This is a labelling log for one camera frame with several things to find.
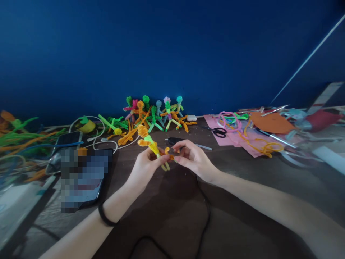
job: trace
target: pen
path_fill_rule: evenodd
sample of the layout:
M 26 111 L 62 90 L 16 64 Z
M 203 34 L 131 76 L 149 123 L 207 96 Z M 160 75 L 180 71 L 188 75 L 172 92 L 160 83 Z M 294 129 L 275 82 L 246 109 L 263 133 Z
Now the pen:
M 291 148 L 293 148 L 293 149 L 297 149 L 297 150 L 300 149 L 299 147 L 297 147 L 297 146 L 295 146 L 295 145 L 293 145 L 293 144 L 291 144 L 291 143 L 289 143 L 289 142 L 287 142 L 287 141 L 285 141 L 285 140 L 283 140 L 283 139 L 281 139 L 281 138 L 278 138 L 278 137 L 275 136 L 274 134 L 269 134 L 268 132 L 262 131 L 262 130 L 259 129 L 259 128 L 255 128 L 255 129 L 256 129 L 258 132 L 261 132 L 262 134 L 264 134 L 264 135 L 266 135 L 266 136 L 268 136 L 268 137 L 271 137 L 271 138 L 275 139 L 276 141 L 278 141 L 278 142 L 280 142 L 280 143 L 285 144 L 286 146 L 289 146 L 289 147 L 291 147 Z

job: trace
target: black hair tie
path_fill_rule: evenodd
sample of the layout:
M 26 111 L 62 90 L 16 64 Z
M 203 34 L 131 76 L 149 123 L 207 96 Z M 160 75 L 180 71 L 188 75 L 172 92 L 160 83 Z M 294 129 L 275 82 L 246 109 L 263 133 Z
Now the black hair tie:
M 98 211 L 100 213 L 101 219 L 104 221 L 104 223 L 106 223 L 109 227 L 114 227 L 116 226 L 120 221 L 118 221 L 117 223 L 110 221 L 104 214 L 104 210 L 103 210 L 103 203 L 104 201 L 98 206 Z

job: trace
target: smartphone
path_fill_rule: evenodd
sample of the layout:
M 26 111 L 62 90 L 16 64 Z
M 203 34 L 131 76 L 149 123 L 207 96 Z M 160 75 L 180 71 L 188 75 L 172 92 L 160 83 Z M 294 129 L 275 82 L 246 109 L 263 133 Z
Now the smartphone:
M 71 143 L 76 143 L 76 142 L 81 142 L 83 137 L 83 133 L 80 131 L 75 131 L 71 133 L 66 133 L 61 135 L 57 141 L 56 145 L 65 145 L 65 144 L 71 144 Z M 77 146 L 71 146 L 71 147 L 54 147 L 49 163 L 46 167 L 46 174 L 55 174 L 55 173 L 60 173 L 61 172 L 61 149 L 79 149 L 80 144 Z
M 112 173 L 113 149 L 62 150 L 61 212 L 75 213 L 106 194 Z

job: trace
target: metal tool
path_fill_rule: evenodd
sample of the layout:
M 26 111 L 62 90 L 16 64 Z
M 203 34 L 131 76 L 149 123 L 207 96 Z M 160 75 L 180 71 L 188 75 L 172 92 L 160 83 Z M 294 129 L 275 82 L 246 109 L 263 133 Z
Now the metal tool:
M 264 134 L 264 135 L 266 135 L 266 136 L 268 136 L 268 137 L 271 137 L 272 139 L 275 139 L 276 141 L 278 141 L 278 142 L 280 142 L 280 143 L 285 144 L 286 146 L 289 146 L 289 147 L 291 147 L 291 148 L 293 148 L 293 149 L 300 150 L 299 147 L 297 147 L 297 146 L 295 146 L 295 145 L 293 145 L 293 144 L 287 142 L 286 140 L 283 140 L 283 139 L 281 139 L 281 138 L 275 136 L 274 134 L 270 134 L 270 133 L 268 133 L 268 132 L 266 132 L 266 131 L 262 131 L 262 130 L 259 129 L 259 128 L 255 128 L 255 129 L 256 129 L 258 132 L 261 132 L 262 134 Z
M 169 142 L 170 145 L 175 145 L 177 142 L 182 141 L 182 140 L 184 140 L 184 139 L 182 139 L 182 138 L 170 137 L 170 138 L 166 138 L 165 140 L 167 140 L 167 141 Z M 195 143 L 194 143 L 194 145 L 196 145 L 196 146 L 198 146 L 198 147 L 200 147 L 200 148 L 203 148 L 203 149 L 212 150 L 212 148 L 210 148 L 210 147 L 198 145 L 198 144 L 195 144 Z
M 223 128 L 209 128 L 209 127 L 204 127 L 204 126 L 200 126 L 198 125 L 199 127 L 202 127 L 204 129 L 207 129 L 209 131 L 212 131 L 214 135 L 216 135 L 217 137 L 220 137 L 220 138 L 225 138 L 226 137 L 226 133 L 227 131 Z
M 279 111 L 279 110 L 281 110 L 281 109 L 284 109 L 284 108 L 287 107 L 287 106 L 289 106 L 289 104 L 288 104 L 288 105 L 284 105 L 284 106 L 280 106 L 280 107 L 278 107 L 277 109 L 274 109 L 273 111 L 271 111 L 271 112 L 269 112 L 269 113 L 265 113 L 265 114 L 261 115 L 261 117 L 264 117 L 264 116 L 266 116 L 266 115 L 268 115 L 268 114 L 271 114 L 271 113 L 274 113 L 274 112 Z

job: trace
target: orange foam sheet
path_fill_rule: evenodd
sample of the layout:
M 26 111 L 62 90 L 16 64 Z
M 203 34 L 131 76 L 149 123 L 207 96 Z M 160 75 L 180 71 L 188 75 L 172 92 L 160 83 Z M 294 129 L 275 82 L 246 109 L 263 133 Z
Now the orange foam sheet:
M 296 128 L 279 113 L 271 113 L 261 116 L 262 113 L 252 113 L 252 121 L 262 131 L 270 133 L 288 134 Z

